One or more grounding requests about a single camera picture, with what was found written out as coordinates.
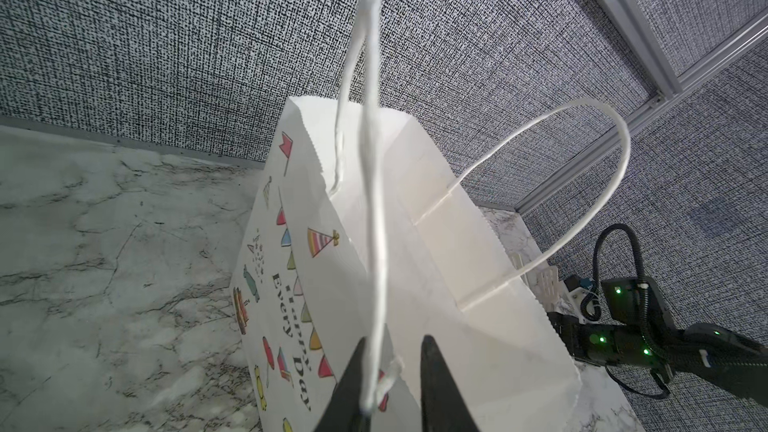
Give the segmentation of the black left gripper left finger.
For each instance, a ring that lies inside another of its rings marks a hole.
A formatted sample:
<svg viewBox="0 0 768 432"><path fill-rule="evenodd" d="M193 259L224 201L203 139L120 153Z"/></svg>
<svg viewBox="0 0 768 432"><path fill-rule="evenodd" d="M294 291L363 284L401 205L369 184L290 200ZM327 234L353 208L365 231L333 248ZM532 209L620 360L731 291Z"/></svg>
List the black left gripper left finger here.
<svg viewBox="0 0 768 432"><path fill-rule="evenodd" d="M371 416L360 408L366 339L361 338L321 416L315 432L370 432Z"/></svg>

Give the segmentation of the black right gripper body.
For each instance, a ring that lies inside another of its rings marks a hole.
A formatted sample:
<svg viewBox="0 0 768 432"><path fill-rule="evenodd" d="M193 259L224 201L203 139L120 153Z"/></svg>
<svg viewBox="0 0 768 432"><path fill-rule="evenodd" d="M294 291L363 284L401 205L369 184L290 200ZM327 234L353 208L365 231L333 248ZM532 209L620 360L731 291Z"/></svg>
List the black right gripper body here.
<svg viewBox="0 0 768 432"><path fill-rule="evenodd" d="M557 335L563 341L569 354L579 362L594 366L604 366L604 360L598 360L589 356L589 347L584 343L582 334L586 331L585 325L579 322L575 316L564 315L559 312L548 312L547 317Z"/></svg>

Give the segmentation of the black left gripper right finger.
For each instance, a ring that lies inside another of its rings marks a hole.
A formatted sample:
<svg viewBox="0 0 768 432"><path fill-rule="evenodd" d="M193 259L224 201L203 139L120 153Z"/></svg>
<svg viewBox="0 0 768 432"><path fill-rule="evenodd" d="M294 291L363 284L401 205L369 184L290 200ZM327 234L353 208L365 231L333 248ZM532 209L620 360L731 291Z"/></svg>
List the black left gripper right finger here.
<svg viewBox="0 0 768 432"><path fill-rule="evenodd" d="M424 432L479 431L431 335L425 335L421 344L420 381Z"/></svg>

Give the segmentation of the white paper gift bag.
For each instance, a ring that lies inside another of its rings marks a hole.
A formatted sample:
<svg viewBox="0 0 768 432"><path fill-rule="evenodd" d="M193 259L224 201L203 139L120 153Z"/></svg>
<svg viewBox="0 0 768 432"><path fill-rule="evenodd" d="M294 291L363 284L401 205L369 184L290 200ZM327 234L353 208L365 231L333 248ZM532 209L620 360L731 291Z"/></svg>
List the white paper gift bag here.
<svg viewBox="0 0 768 432"><path fill-rule="evenodd" d="M230 296L266 431L315 431L361 338L371 431L423 431L436 340L479 431L560 431L574 361L417 119L379 99L381 0L336 98L286 99Z"/></svg>

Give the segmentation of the white and steel tongs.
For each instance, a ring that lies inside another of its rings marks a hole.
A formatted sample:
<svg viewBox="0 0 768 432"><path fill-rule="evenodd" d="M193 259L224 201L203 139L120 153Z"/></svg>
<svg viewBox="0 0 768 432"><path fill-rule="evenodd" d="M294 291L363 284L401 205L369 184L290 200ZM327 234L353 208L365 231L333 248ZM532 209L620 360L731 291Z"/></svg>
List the white and steel tongs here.
<svg viewBox="0 0 768 432"><path fill-rule="evenodd" d="M510 252L509 258L516 269L523 268L531 258L540 255L537 249L523 252ZM536 268L521 276L535 298L546 312L554 312L559 301L559 272L558 268L542 262Z"/></svg>

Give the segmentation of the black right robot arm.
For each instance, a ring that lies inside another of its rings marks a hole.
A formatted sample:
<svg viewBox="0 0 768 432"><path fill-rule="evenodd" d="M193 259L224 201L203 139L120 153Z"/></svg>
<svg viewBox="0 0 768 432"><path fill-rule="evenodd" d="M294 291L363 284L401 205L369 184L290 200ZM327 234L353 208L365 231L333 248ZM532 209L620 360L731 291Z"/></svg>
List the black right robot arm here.
<svg viewBox="0 0 768 432"><path fill-rule="evenodd" d="M602 280L601 249L617 231L629 240L635 274ZM628 225L613 224L599 235L591 287L580 309L583 320L548 314L571 357L607 372L619 366L648 370L660 391L646 393L646 398L666 399L675 375L689 373L736 397L767 405L767 347L711 323L677 328L661 290L645 271L639 239Z"/></svg>

